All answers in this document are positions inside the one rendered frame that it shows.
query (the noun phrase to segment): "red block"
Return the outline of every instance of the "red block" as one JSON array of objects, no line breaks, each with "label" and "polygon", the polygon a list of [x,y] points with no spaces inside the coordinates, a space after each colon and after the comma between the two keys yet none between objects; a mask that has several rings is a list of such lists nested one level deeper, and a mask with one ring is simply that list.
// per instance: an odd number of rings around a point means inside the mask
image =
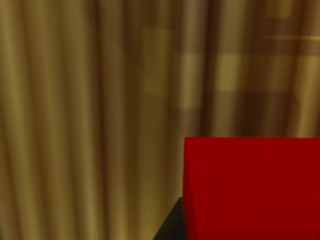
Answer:
[{"label": "red block", "polygon": [[184,142],[188,240],[320,240],[320,138]]}]

